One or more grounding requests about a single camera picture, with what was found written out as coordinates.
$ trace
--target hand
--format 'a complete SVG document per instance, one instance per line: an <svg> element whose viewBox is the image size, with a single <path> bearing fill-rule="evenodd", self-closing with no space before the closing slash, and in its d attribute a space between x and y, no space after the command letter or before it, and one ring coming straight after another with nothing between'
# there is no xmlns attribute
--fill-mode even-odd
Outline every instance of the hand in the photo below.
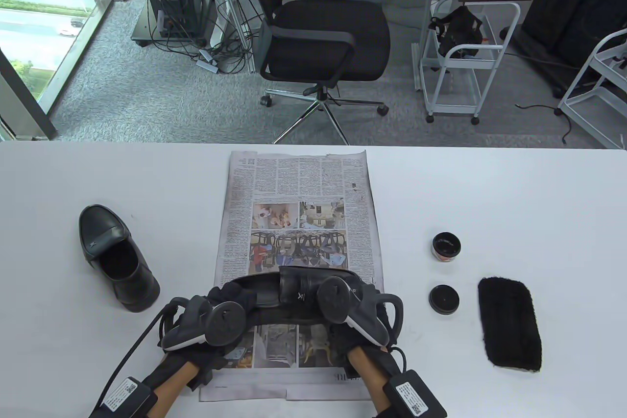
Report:
<svg viewBox="0 0 627 418"><path fill-rule="evenodd" d="M393 346L396 344L397 338L392 332L385 304L377 305L377 318L381 320L383 326L386 327L389 334L389 342L387 346ZM333 349L337 354L335 365L343 367L349 377L357 377L357 375L359 375L359 371L351 365L351 362L349 361L349 353L355 348L358 348L358 346L372 346L372 343L357 330L345 323L332 323L328 326L328 330L331 349Z"/></svg>
<svg viewBox="0 0 627 418"><path fill-rule="evenodd" d="M194 299L199 298L195 297L191 301L179 299L180 302L178 302L178 304L185 306L186 302L194 302ZM212 288L205 299L214 307L222 302L237 302L242 306L247 315L257 304L257 294L253 291L243 289L236 283L226 283L222 289L218 287ZM199 313L197 311L185 310L175 324L171 323L170 317L170 328L184 322L187 319L186 316L193 316L190 320L197 321L198 319L196 317L199 316ZM168 351L164 360L157 369L144 380L144 383L155 389L177 373L186 363L191 363L197 367L199 371L195 378L188 382L188 387L194 390L201 384L206 385L211 380L213 370L221 369L227 364L228 361L224 359L224 356L232 351L240 341L241 337L226 346L215 347L201 343L186 346L185 348L175 351Z"/></svg>

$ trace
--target shoe polish lid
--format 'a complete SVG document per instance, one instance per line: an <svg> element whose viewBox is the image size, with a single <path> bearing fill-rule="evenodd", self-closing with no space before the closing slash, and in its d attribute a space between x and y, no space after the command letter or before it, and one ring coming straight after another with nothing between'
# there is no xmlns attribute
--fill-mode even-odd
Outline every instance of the shoe polish lid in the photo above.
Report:
<svg viewBox="0 0 627 418"><path fill-rule="evenodd" d="M429 293L429 305L439 314L451 315L459 307L459 295L451 286L441 284Z"/></svg>

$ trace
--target white cart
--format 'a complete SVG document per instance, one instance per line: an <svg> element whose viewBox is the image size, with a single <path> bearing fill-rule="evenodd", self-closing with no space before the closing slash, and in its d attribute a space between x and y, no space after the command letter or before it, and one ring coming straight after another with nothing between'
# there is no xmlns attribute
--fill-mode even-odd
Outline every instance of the white cart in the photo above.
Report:
<svg viewBox="0 0 627 418"><path fill-rule="evenodd" d="M439 14L439 7L445 2L434 1L431 5L432 17ZM499 64L505 50L509 44L511 35L514 31L518 19L520 18L520 6L511 1L489 1L489 2L472 2L466 3L466 6L473 11L474 7L479 7L478 12L474 12L475 16L482 21L480 27L483 44L460 44L449 50L446 55L438 52L439 41L434 30L428 31L425 43L425 50L420 60L417 60L415 54L418 53L417 47L412 47L412 55L414 55L414 63L419 62L419 84L417 87L422 89L425 98L425 107L427 111L426 121L433 122L433 113L456 113L456 114L473 114L470 122L479 124L479 112L485 101L485 97L490 90L494 75L499 68ZM498 44L490 20L484 13L484 7L505 6L513 8L514 16L503 44ZM453 59L455 52L464 50L477 50L477 55L467 56L462 59ZM476 70L489 70L490 75L488 81L483 87L479 87L477 81ZM446 73L450 72L450 87L445 93L442 93L443 83Z"/></svg>
<svg viewBox="0 0 627 418"><path fill-rule="evenodd" d="M622 44L601 51L611 40ZM555 111L557 115L563 112L569 116L607 148L625 149L627 140L625 60L627 60L627 28L605 36L596 45ZM588 67L598 71L601 78L587 93L571 97ZM616 90L618 94L603 86L606 80L618 88Z"/></svg>

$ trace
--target chair base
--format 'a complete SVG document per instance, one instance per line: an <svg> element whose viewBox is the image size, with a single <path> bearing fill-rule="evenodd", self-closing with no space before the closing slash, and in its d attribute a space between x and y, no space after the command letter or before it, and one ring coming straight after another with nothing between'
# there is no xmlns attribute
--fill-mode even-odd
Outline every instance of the chair base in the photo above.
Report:
<svg viewBox="0 0 627 418"><path fill-rule="evenodd" d="M296 122L294 122L291 126L285 129L285 131L282 134L280 134L280 136L278 136L272 142L273 144L279 143L281 140L287 137L294 129L296 129L296 127L300 126L300 124L302 124L304 120L306 120L306 118L311 116L314 113L314 111L319 109L320 111L324 111L325 113L327 113L327 116L329 117L331 124L333 124L333 127L335 127L336 132L338 132L344 144L350 145L344 132L342 131L342 127L340 127L340 124L336 120L336 117L331 112L331 109L329 107L329 104L331 103L336 104L337 106L344 106L344 105L346 106L376 106L377 113L380 116L385 116L387 112L389 111L389 107L387 107L385 103L381 101L367 101L367 100L362 100L362 99L348 99L348 98L333 98L332 96L329 95L329 93L327 93L326 87L319 88L318 91L316 91L315 96L314 95L305 96L302 93L294 93L293 91L284 91L284 90L275 90L275 89L266 88L266 93L264 96L262 96L260 103L266 107L272 106L271 96L285 96L287 98L294 98L300 101L307 101L311 103L310 106L307 107L307 109L305 109L305 112L300 115L300 118L298 118Z"/></svg>

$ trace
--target chair seat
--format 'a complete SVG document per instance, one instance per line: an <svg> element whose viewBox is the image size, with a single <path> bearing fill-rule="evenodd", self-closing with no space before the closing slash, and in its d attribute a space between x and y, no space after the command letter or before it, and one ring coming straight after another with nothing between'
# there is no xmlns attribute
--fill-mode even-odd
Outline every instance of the chair seat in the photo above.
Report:
<svg viewBox="0 0 627 418"><path fill-rule="evenodd" d="M341 80L371 81L383 74L390 52L390 33L379 4L357 0L289 1L275 12L280 28L349 32L355 55ZM286 81L329 80L345 46L276 40L268 52L269 71Z"/></svg>

